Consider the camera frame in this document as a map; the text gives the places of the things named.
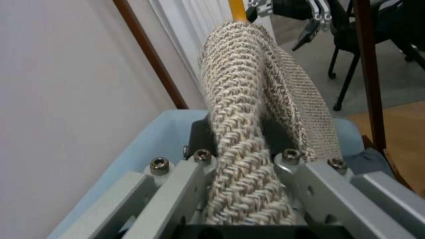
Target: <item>gray woven fabric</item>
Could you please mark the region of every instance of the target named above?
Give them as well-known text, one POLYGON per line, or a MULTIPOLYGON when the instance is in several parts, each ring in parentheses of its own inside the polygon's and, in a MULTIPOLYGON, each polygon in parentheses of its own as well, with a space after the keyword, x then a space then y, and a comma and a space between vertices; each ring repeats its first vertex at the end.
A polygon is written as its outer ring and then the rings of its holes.
POLYGON ((304 70, 258 25, 219 27, 205 42, 200 63, 219 160, 206 222, 294 223, 261 134, 260 115, 284 125, 304 161, 342 158, 322 97, 304 70))

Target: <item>wooden floor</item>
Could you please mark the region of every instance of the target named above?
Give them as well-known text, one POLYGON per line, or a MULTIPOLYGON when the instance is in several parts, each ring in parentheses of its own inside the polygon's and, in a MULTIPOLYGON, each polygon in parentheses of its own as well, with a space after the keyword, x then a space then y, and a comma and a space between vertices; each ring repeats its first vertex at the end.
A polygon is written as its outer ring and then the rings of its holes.
MULTIPOLYGON (((372 138, 369 115, 348 117, 372 138)), ((387 149, 401 175, 425 198, 425 101, 384 109, 387 149)))

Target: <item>beige knit fabric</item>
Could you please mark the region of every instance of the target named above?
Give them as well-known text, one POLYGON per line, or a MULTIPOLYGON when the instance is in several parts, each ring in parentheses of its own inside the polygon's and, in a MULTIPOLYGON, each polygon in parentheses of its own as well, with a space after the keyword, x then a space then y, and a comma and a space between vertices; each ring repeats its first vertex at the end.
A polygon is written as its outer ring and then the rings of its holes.
POLYGON ((304 161, 342 158, 322 97, 304 70, 258 25, 219 27, 204 44, 200 62, 219 161, 206 223, 293 224, 260 115, 285 127, 304 161))

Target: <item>white wall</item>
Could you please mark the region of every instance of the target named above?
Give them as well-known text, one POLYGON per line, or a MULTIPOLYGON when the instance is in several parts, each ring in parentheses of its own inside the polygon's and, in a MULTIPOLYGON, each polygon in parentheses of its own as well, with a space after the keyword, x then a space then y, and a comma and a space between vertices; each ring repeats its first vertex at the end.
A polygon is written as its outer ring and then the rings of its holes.
POLYGON ((45 238, 173 108, 112 0, 1 0, 0 237, 45 238))

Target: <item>brown wooden rod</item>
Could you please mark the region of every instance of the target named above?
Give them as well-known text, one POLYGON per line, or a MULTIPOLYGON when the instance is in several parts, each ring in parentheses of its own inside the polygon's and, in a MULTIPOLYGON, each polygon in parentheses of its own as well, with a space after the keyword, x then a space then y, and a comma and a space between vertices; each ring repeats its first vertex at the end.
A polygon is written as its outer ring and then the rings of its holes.
POLYGON ((140 25, 139 21, 137 20, 137 17, 134 14, 133 9, 131 9, 128 1, 113 0, 113 2, 118 8, 118 11, 121 13, 122 18, 124 18, 124 21, 127 23, 128 28, 130 28, 131 33, 133 33, 134 38, 136 38, 140 48, 142 48, 143 52, 148 58, 149 63, 158 75, 158 78, 165 87, 165 90, 176 105, 176 108, 180 110, 188 109, 185 100, 183 99, 182 95, 180 95, 179 90, 168 74, 167 69, 165 69, 164 64, 162 64, 161 59, 153 48, 152 43, 146 35, 142 25, 140 25))
POLYGON ((384 153, 387 143, 385 141, 384 117, 382 113, 381 90, 379 88, 370 0, 354 0, 354 11, 356 14, 356 31, 363 67, 372 140, 377 150, 384 153))

